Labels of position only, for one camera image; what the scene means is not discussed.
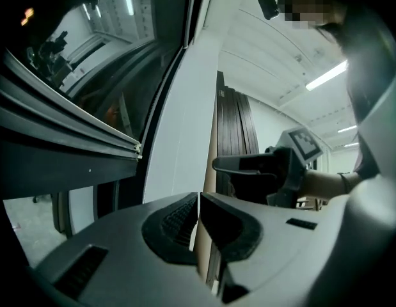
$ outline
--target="person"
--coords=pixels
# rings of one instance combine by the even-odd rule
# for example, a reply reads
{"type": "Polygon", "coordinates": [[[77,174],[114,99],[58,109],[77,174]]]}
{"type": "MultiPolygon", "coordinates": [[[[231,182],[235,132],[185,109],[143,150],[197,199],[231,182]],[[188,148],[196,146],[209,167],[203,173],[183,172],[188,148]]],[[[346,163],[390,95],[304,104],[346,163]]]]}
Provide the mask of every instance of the person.
{"type": "MultiPolygon", "coordinates": [[[[277,0],[285,20],[307,22],[309,28],[333,38],[341,47],[347,58],[347,91],[357,124],[369,114],[396,74],[396,40],[389,30],[395,24],[387,27],[387,10],[374,11],[375,2],[379,1],[277,0]]],[[[352,173],[332,175],[308,170],[299,196],[327,200],[375,177],[379,173],[377,164],[360,136],[359,143],[360,164],[352,173]]]]}

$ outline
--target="sleeve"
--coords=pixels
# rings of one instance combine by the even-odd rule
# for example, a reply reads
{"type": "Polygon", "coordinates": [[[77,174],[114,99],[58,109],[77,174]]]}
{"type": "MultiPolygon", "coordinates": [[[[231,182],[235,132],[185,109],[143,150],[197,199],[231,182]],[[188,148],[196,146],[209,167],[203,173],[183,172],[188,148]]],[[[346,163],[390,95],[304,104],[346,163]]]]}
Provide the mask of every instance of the sleeve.
{"type": "Polygon", "coordinates": [[[363,179],[375,177],[378,173],[377,163],[374,160],[368,146],[365,144],[362,137],[358,136],[360,142],[360,151],[356,162],[355,172],[363,179]]]}

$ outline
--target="floor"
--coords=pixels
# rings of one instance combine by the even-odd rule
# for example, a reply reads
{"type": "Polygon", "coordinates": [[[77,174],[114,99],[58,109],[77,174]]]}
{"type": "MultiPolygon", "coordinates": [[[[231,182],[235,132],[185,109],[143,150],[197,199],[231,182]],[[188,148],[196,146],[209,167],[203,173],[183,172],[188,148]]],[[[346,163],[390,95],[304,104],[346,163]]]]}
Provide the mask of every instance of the floor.
{"type": "Polygon", "coordinates": [[[30,266],[36,267],[66,240],[54,227],[49,195],[40,196],[37,203],[32,197],[5,200],[4,206],[30,266]]]}

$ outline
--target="glass panel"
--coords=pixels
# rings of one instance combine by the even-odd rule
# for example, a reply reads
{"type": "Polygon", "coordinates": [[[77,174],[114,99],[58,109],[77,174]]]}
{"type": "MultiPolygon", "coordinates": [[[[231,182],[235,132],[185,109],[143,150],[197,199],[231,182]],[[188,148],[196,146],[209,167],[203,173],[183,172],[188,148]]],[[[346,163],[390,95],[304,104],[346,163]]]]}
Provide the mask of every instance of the glass panel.
{"type": "Polygon", "coordinates": [[[188,0],[17,1],[9,51],[65,98],[140,140],[181,48],[188,0]]]}

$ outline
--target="wall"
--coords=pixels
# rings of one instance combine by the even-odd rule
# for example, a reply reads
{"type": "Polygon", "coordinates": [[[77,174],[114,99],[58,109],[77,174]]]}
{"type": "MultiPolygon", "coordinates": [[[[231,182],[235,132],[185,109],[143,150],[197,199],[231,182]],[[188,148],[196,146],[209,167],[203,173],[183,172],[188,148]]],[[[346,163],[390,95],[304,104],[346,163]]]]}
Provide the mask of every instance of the wall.
{"type": "Polygon", "coordinates": [[[71,229],[74,235],[94,223],[93,187],[71,190],[69,201],[71,229]]]}
{"type": "Polygon", "coordinates": [[[284,114],[279,114],[279,112],[251,97],[248,98],[260,153],[270,146],[275,146],[284,130],[299,126],[284,114]]]}
{"type": "Polygon", "coordinates": [[[81,7],[71,10],[64,16],[60,25],[52,34],[52,39],[56,39],[63,31],[68,31],[68,35],[65,37],[67,45],[61,55],[67,59],[68,56],[87,41],[92,34],[90,25],[81,7]]]}
{"type": "Polygon", "coordinates": [[[352,172],[356,164],[357,156],[357,148],[348,148],[347,150],[331,153],[329,172],[332,174],[352,172]]]}

